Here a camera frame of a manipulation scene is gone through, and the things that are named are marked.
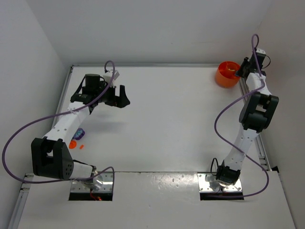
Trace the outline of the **orange round lego piece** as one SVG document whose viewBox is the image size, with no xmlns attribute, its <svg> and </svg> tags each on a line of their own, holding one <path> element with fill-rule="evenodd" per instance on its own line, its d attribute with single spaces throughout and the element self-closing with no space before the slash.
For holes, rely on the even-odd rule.
<svg viewBox="0 0 305 229">
<path fill-rule="evenodd" d="M 71 140 L 70 144 L 69 144 L 69 149 L 74 149 L 77 146 L 77 142 L 74 140 Z"/>
</svg>

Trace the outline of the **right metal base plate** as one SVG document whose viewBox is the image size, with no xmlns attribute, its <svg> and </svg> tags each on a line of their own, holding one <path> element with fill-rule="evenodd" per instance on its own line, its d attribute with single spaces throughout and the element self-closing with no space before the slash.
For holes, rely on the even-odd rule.
<svg viewBox="0 0 305 229">
<path fill-rule="evenodd" d="M 211 173 L 198 173 L 198 185 L 201 193 L 219 193 L 219 192 L 242 192 L 241 180 L 238 179 L 235 184 L 223 184 L 215 179 Z"/>
</svg>

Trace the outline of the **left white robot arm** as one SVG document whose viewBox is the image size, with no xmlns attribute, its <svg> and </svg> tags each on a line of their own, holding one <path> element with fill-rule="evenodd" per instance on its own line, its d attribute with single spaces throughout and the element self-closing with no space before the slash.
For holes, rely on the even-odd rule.
<svg viewBox="0 0 305 229">
<path fill-rule="evenodd" d="M 82 122 L 94 108 L 104 103 L 108 106 L 124 108 L 130 104 L 125 87 L 120 85 L 116 95 L 114 81 L 117 70 L 108 71 L 103 76 L 86 74 L 75 93 L 71 96 L 67 114 L 62 115 L 56 125 L 31 143 L 32 167 L 34 175 L 59 180 L 90 178 L 95 166 L 74 160 L 69 152 L 71 140 L 75 139 Z"/>
</svg>

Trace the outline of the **metal base plate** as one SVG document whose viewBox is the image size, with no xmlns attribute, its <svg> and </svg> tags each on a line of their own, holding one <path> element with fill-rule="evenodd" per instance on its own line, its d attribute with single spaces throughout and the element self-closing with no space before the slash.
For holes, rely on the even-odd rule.
<svg viewBox="0 0 305 229">
<path fill-rule="evenodd" d="M 72 181 L 71 193 L 111 193 L 113 185 L 113 173 L 105 172 L 92 180 Z"/>
<path fill-rule="evenodd" d="M 241 180 L 238 179 L 235 184 L 223 184 L 215 179 L 211 173 L 198 173 L 198 185 L 201 193 L 219 193 L 219 192 L 242 192 Z"/>
</svg>

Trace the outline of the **purple round lego piece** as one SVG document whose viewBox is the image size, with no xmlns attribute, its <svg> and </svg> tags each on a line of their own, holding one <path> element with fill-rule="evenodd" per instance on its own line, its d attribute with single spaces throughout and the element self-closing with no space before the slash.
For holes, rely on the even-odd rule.
<svg viewBox="0 0 305 229">
<path fill-rule="evenodd" d="M 80 140 L 84 137 L 85 131 L 82 128 L 79 128 L 76 133 L 74 134 L 73 138 L 75 140 Z"/>
</svg>

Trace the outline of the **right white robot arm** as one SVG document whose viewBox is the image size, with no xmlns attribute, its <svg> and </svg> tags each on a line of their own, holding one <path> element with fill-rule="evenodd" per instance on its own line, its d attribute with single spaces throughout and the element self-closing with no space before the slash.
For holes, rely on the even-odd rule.
<svg viewBox="0 0 305 229">
<path fill-rule="evenodd" d="M 237 76 L 245 79 L 250 95 L 239 116 L 240 129 L 228 156 L 217 168 L 216 180 L 222 185 L 234 185 L 241 173 L 242 164 L 254 139 L 271 123 L 279 97 L 270 93 L 262 71 L 266 53 L 255 49 L 251 58 L 245 58 Z"/>
</svg>

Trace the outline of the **orange round divided container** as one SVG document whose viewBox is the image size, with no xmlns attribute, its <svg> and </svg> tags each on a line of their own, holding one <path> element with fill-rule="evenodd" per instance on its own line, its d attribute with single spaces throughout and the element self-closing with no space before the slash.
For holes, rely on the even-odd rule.
<svg viewBox="0 0 305 229">
<path fill-rule="evenodd" d="M 234 72 L 228 71 L 227 68 L 234 69 Z M 235 76 L 236 71 L 240 68 L 240 65 L 232 62 L 225 61 L 219 64 L 216 74 L 215 81 L 222 88 L 232 88 L 240 80 L 240 77 Z"/>
</svg>

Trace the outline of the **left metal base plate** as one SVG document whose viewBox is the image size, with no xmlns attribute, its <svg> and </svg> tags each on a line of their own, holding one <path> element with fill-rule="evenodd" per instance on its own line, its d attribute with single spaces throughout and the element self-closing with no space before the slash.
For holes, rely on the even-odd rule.
<svg viewBox="0 0 305 229">
<path fill-rule="evenodd" d="M 113 173 L 105 172 L 92 180 L 72 181 L 71 193 L 111 193 L 113 185 Z"/>
</svg>

